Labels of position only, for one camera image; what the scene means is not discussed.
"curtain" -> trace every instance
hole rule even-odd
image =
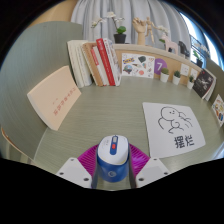
[[[79,0],[76,4],[71,22],[83,26],[83,39],[95,41],[98,38],[107,37],[114,42],[116,29],[111,18],[106,23],[99,23],[91,28],[92,21],[96,18],[106,17],[107,12],[112,11],[116,18],[123,17],[124,20],[118,26],[125,26],[127,31],[126,43],[136,44],[138,34],[132,26],[134,17],[146,20],[149,16],[155,26],[164,26],[169,29],[168,36],[171,41],[178,44],[182,41],[188,50],[191,49],[188,28],[179,12],[166,2],[159,0]],[[162,31],[152,28],[155,44],[152,43],[151,35],[146,37],[146,45],[164,49],[164,44],[159,41]]]

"window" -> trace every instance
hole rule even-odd
[[[203,33],[201,31],[201,29],[195,24],[193,23],[189,18],[187,18],[185,15],[183,15],[182,13],[180,13],[181,16],[183,17],[189,34],[191,36],[191,43],[192,43],[192,48],[191,48],[191,61],[196,63],[196,57],[193,55],[193,49],[195,49],[194,47],[194,42],[199,42],[200,44],[204,45],[210,53],[210,59],[212,61],[214,61],[217,65],[219,65],[222,69],[224,69],[223,67],[223,62],[222,62],[222,58],[220,56],[220,53],[218,52],[218,50],[216,50],[214,44],[212,43],[211,39],[208,38],[208,36]],[[199,53],[201,55],[202,61],[203,61],[203,68],[206,67],[206,53],[205,52],[200,52],[197,51],[197,53]]]

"book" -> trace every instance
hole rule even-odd
[[[82,78],[83,78],[83,82],[85,86],[90,86],[92,84],[92,79],[91,79],[91,72],[89,70],[89,67],[87,65],[86,59],[83,55],[83,52],[81,50],[81,43],[86,43],[86,40],[75,40],[75,49],[76,49],[76,55],[78,58],[78,62],[79,62],[79,68],[82,74]]]
[[[113,73],[110,67],[110,62],[107,56],[107,52],[103,43],[103,38],[96,39],[96,43],[97,43],[97,47],[98,47],[98,50],[99,50],[106,74],[107,74],[109,84],[111,86],[115,86],[114,76],[113,76]]]
[[[220,127],[223,125],[224,119],[224,103],[223,100],[221,98],[221,96],[218,94],[218,96],[216,97],[215,102],[212,105],[212,109],[216,115],[216,118],[219,122]]]
[[[84,51],[82,45],[83,45],[83,43],[80,44],[82,53],[83,53],[83,55],[84,55],[84,57],[85,57],[85,59],[86,59],[86,62],[87,62],[87,65],[88,65],[88,67],[89,67],[89,70],[90,70],[90,72],[91,72],[91,75],[92,75],[92,77],[93,77],[93,80],[94,80],[95,84],[98,86],[98,83],[97,83],[97,81],[96,81],[96,78],[95,78],[95,76],[93,75],[92,67],[90,66],[90,62],[89,62],[89,60],[88,60],[88,57],[87,57],[86,52]]]
[[[99,71],[97,69],[97,66],[94,62],[94,59],[93,59],[93,56],[91,53],[91,49],[95,46],[96,46],[96,42],[94,42],[94,43],[89,42],[89,43],[82,44],[83,51],[85,51],[87,60],[89,61],[89,65],[93,71],[92,75],[93,75],[94,79],[96,80],[98,86],[103,86],[103,81],[100,77]]]
[[[98,63],[100,65],[100,69],[101,69],[102,74],[103,74],[103,79],[105,80],[106,85],[109,86],[110,84],[109,84],[109,81],[108,81],[108,78],[107,78],[107,74],[106,74],[106,71],[105,71],[105,68],[104,68],[104,65],[103,65],[103,62],[102,62],[102,59],[101,59],[98,47],[97,46],[93,47],[93,50],[95,52],[96,58],[98,60]]]
[[[69,66],[53,72],[27,93],[38,116],[55,131],[80,95]]]
[[[194,81],[193,89],[202,99],[204,99],[208,94],[213,80],[213,76],[211,76],[205,69],[202,69],[200,74]]]
[[[67,45],[68,45],[68,53],[69,53],[70,61],[72,64],[72,70],[73,70],[76,84],[77,84],[78,88],[82,88],[82,87],[84,87],[84,82],[83,82],[82,74],[81,74],[79,64],[78,64],[78,58],[77,58],[77,54],[76,54],[76,50],[75,50],[74,41],[73,40],[68,41]]]
[[[209,101],[209,99],[210,99],[210,97],[211,97],[211,95],[213,93],[213,90],[215,88],[215,84],[216,84],[216,79],[217,78],[210,71],[208,71],[207,69],[205,69],[205,70],[214,78],[214,80],[212,82],[212,85],[211,85],[211,88],[210,88],[208,94],[205,96],[205,100]]]
[[[92,53],[94,62],[95,62],[95,64],[96,64],[96,67],[97,67],[97,69],[98,69],[98,71],[99,71],[99,74],[100,74],[101,80],[102,80],[102,82],[103,82],[103,85],[106,86],[106,81],[104,80],[104,77],[103,77],[103,71],[102,71],[102,69],[101,69],[101,67],[100,67],[100,64],[99,64],[99,62],[98,62],[98,60],[97,60],[96,54],[95,54],[95,52],[94,52],[93,49],[91,49],[91,53]]]
[[[118,64],[117,55],[113,47],[113,42],[108,38],[103,38],[103,42],[110,62],[110,67],[113,73],[115,85],[119,86],[121,82],[121,71]]]

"gray desk surface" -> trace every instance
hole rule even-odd
[[[203,131],[206,145],[182,155],[161,159],[170,172],[212,160],[224,141],[211,103],[202,100],[184,85],[158,79],[122,77],[119,87],[81,89],[81,96],[67,114],[58,131],[49,128],[39,144],[36,165],[55,174],[69,157],[79,157],[108,135],[126,136],[129,142],[150,156],[143,102],[189,106]],[[129,179],[117,183],[98,180],[98,189],[130,189]]]

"red book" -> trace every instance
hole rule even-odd
[[[106,48],[103,43],[103,38],[97,39],[96,43],[100,52],[100,56],[101,56],[105,71],[107,73],[107,78],[110,83],[110,86],[115,86],[114,76],[110,67],[110,62],[107,56]]]

